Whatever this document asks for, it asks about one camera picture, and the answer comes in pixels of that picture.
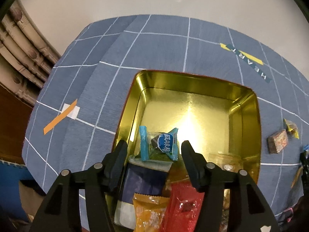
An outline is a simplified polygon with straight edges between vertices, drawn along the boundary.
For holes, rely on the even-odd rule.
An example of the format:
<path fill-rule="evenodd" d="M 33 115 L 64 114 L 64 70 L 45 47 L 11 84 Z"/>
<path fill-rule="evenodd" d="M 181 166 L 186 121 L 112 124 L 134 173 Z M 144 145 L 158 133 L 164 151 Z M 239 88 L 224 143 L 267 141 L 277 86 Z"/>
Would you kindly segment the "yellow brown candy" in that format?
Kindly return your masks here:
<path fill-rule="evenodd" d="M 299 129 L 296 125 L 296 123 L 287 120 L 287 119 L 283 119 L 284 121 L 284 126 L 286 128 L 287 133 L 289 133 L 290 135 L 292 135 L 294 138 L 299 139 L 300 135 L 299 135 Z"/>

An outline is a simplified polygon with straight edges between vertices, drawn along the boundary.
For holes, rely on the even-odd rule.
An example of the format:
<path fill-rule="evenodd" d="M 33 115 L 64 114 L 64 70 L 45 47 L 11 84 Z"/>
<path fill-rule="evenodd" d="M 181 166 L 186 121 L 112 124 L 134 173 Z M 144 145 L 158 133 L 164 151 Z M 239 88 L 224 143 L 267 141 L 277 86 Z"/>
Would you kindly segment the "fried twist bag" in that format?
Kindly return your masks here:
<path fill-rule="evenodd" d="M 224 190 L 224 200 L 223 200 L 223 211 L 221 217 L 221 224 L 219 231 L 226 232 L 228 227 L 229 218 L 229 207 L 230 207 L 230 189 Z"/>
<path fill-rule="evenodd" d="M 236 155 L 209 153 L 208 162 L 212 162 L 221 169 L 230 172 L 238 172 L 243 168 L 243 161 Z"/>

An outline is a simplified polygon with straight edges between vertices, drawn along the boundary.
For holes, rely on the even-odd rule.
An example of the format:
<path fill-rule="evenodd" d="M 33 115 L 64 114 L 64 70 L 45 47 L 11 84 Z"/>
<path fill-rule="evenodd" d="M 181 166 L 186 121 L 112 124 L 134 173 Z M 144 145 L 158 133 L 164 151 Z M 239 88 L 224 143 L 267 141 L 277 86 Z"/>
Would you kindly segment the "blue foam mat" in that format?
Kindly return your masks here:
<path fill-rule="evenodd" d="M 1 160 L 1 207 L 13 218 L 28 221 L 21 206 L 19 181 L 33 180 L 32 175 L 24 165 Z"/>

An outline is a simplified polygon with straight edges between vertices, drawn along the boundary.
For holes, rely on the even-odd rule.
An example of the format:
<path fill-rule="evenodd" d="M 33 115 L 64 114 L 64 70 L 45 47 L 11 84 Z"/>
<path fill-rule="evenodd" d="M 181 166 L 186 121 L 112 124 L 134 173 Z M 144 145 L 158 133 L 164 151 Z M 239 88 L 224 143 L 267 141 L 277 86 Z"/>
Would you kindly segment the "navy white snack packet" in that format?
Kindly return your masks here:
<path fill-rule="evenodd" d="M 136 225 L 134 194 L 159 196 L 173 162 L 142 161 L 129 156 L 114 214 L 114 223 L 129 229 Z"/>

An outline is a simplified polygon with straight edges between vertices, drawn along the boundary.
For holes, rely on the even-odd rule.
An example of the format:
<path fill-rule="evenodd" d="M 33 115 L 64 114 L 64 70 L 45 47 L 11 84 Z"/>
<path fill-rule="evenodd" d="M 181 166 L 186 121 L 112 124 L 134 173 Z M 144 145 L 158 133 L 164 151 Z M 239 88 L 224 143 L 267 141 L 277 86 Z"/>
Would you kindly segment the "orange tape strip left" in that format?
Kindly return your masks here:
<path fill-rule="evenodd" d="M 43 129 L 44 135 L 50 132 L 59 122 L 61 122 L 64 118 L 66 118 L 70 112 L 74 110 L 77 105 L 77 99 L 73 101 L 64 111 L 62 111 L 59 115 L 57 115 L 46 127 Z"/>

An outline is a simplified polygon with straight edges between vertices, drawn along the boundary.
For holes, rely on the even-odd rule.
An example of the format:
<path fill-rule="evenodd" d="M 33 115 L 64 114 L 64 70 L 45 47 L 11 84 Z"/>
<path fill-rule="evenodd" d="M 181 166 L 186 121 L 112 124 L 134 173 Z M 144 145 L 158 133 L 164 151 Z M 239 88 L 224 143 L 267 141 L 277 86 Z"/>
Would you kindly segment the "orange snack packet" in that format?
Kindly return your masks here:
<path fill-rule="evenodd" d="M 135 193 L 132 201 L 136 215 L 134 231 L 159 231 L 169 198 Z"/>

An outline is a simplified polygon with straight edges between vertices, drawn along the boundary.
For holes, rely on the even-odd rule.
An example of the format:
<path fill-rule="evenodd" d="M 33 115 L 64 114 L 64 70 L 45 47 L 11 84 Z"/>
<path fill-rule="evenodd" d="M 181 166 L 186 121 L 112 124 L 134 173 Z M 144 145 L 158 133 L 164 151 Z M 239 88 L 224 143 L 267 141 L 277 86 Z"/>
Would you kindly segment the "maroon gold toffee tin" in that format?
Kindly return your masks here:
<path fill-rule="evenodd" d="M 261 124 L 256 94 L 250 88 L 212 77 L 171 71 L 143 70 L 132 81 L 114 146 L 127 142 L 127 157 L 113 200 L 111 229 L 134 231 L 114 223 L 117 200 L 129 156 L 140 157 L 139 127 L 148 131 L 178 129 L 178 161 L 172 161 L 161 197 L 170 198 L 171 185 L 190 181 L 181 154 L 188 140 L 206 160 L 205 192 L 194 231 L 219 231 L 224 190 L 230 189 L 228 231 L 276 228 L 272 211 L 257 187 L 261 153 Z M 236 155 L 243 161 L 238 172 L 208 162 L 208 155 Z"/>

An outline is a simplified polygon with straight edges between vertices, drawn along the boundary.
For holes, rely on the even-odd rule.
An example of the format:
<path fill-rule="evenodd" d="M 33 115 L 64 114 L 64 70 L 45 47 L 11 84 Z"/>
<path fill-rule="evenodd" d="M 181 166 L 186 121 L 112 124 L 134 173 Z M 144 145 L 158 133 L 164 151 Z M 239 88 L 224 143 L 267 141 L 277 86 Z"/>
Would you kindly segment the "pink plastic tie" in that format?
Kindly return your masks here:
<path fill-rule="evenodd" d="M 294 209 L 293 207 L 289 207 L 286 210 L 283 211 L 281 214 L 281 222 L 282 223 L 289 223 L 294 215 Z"/>

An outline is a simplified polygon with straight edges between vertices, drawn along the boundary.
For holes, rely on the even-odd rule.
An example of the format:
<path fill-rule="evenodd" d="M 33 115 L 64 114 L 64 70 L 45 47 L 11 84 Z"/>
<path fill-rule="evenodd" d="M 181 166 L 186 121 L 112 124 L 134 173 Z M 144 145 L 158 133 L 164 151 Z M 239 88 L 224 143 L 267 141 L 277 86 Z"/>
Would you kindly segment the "blue checked tablecloth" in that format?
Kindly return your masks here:
<path fill-rule="evenodd" d="M 23 159 L 31 231 L 308 231 L 308 80 L 228 27 L 101 20 L 52 68 Z"/>

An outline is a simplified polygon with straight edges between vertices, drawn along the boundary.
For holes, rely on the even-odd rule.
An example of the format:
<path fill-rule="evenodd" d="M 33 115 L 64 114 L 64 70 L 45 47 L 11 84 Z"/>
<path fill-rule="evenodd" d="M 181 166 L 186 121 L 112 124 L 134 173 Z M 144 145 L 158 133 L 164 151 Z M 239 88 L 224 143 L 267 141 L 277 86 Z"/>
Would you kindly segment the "white paper patch left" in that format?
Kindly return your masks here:
<path fill-rule="evenodd" d="M 64 106 L 62 107 L 61 109 L 61 113 L 66 111 L 67 108 L 69 108 L 70 105 L 67 104 L 67 103 L 64 103 Z M 80 111 L 80 107 L 79 106 L 75 106 L 68 114 L 67 114 L 67 117 L 73 119 L 73 120 L 76 120 L 77 119 L 77 116 L 79 114 L 79 111 Z"/>

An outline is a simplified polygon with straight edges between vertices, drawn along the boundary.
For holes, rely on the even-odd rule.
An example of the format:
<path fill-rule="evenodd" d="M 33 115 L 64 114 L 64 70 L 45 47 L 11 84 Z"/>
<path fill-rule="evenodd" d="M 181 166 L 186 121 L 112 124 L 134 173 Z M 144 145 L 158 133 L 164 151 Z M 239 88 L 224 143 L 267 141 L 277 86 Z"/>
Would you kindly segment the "orange tape strip right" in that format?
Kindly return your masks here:
<path fill-rule="evenodd" d="M 299 179 L 299 176 L 300 174 L 302 173 L 302 170 L 303 170 L 303 167 L 300 166 L 296 172 L 296 175 L 292 181 L 292 184 L 291 184 L 291 188 L 294 188 L 295 184 L 297 183 L 298 179 Z"/>

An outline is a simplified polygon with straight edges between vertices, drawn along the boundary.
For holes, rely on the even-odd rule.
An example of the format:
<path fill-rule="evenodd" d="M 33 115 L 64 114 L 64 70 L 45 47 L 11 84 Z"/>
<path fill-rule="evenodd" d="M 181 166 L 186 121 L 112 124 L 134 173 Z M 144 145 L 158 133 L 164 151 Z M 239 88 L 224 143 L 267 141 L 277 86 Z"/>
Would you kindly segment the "orange tape strip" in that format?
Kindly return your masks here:
<path fill-rule="evenodd" d="M 77 105 L 77 99 L 73 101 L 64 111 L 62 111 L 59 115 L 57 115 L 46 127 L 43 129 L 44 135 L 50 132 L 59 122 L 61 122 L 64 118 L 66 118 L 70 112 L 74 110 Z"/>
<path fill-rule="evenodd" d="M 292 184 L 291 184 L 291 188 L 294 188 L 295 184 L 297 183 L 298 179 L 299 179 L 299 176 L 300 174 L 302 173 L 302 170 L 303 170 L 303 167 L 300 166 L 296 172 L 296 175 L 292 181 Z"/>

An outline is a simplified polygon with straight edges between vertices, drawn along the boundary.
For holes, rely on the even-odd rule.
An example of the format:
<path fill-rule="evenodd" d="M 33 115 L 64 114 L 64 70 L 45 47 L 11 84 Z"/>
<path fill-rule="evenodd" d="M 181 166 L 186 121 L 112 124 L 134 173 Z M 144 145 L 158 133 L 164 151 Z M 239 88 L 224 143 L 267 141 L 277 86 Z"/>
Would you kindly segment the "blue plum candy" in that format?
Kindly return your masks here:
<path fill-rule="evenodd" d="M 177 128 L 169 132 L 153 132 L 148 131 L 146 126 L 140 126 L 140 157 L 142 161 L 178 161 L 177 133 Z"/>

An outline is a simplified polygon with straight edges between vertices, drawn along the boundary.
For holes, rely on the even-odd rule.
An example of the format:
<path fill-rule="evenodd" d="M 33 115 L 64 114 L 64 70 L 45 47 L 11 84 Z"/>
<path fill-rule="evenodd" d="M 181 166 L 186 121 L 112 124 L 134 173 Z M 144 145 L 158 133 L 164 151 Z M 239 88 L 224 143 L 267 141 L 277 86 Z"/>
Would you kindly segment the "red snack packet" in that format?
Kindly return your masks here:
<path fill-rule="evenodd" d="M 204 193 L 190 181 L 171 185 L 171 195 L 159 231 L 194 231 L 202 207 Z"/>

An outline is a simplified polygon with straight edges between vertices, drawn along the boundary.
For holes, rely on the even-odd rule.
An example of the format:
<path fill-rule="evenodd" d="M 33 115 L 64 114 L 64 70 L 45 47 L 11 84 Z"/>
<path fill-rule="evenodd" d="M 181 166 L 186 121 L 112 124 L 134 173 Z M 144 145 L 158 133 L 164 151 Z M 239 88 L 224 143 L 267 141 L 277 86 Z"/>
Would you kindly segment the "brown red brick candy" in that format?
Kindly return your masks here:
<path fill-rule="evenodd" d="M 270 154 L 280 153 L 288 145 L 288 135 L 282 129 L 267 138 L 268 150 Z"/>

